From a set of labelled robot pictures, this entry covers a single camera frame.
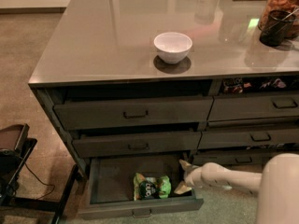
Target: chair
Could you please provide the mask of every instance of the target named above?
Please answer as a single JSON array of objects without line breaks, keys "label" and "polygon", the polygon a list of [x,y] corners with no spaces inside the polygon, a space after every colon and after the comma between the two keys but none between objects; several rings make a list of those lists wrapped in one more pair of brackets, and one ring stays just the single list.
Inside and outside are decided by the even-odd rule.
[{"label": "chair", "polygon": [[52,224],[58,223],[76,180],[81,176],[73,166],[59,202],[16,197],[17,179],[37,140],[27,137],[29,126],[16,124],[0,130],[0,205],[54,212]]}]

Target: countertop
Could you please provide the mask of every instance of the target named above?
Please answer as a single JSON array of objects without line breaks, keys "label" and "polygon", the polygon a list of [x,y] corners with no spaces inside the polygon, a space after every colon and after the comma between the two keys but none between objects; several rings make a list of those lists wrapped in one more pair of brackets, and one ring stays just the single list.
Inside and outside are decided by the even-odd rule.
[{"label": "countertop", "polygon": [[[299,74],[299,39],[259,41],[265,1],[71,0],[29,85]],[[181,32],[193,42],[182,62],[157,58],[153,39]]]}]

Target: bowl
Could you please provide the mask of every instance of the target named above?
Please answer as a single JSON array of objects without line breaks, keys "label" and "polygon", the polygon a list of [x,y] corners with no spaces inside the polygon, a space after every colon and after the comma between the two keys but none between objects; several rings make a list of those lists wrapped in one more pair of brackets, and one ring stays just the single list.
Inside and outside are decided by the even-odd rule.
[{"label": "bowl", "polygon": [[179,63],[189,53],[192,40],[180,33],[164,33],[157,35],[153,41],[158,56],[165,63]]}]

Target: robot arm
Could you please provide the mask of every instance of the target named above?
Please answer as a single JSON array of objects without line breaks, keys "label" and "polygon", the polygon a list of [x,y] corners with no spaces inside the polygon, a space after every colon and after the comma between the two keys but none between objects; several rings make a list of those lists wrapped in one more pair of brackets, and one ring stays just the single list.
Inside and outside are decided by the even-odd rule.
[{"label": "robot arm", "polygon": [[229,185],[258,192],[256,224],[299,223],[299,155],[280,154],[271,159],[261,174],[228,170],[216,163],[202,167],[180,161],[185,170],[175,193],[203,186]]}]

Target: cup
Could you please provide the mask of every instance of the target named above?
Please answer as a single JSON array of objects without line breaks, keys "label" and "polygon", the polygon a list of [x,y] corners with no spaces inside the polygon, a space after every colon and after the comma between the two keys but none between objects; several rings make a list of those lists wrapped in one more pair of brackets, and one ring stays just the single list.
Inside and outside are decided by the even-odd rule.
[{"label": "cup", "polygon": [[269,13],[260,41],[269,47],[279,46],[287,36],[296,16],[287,11],[273,10]]}]

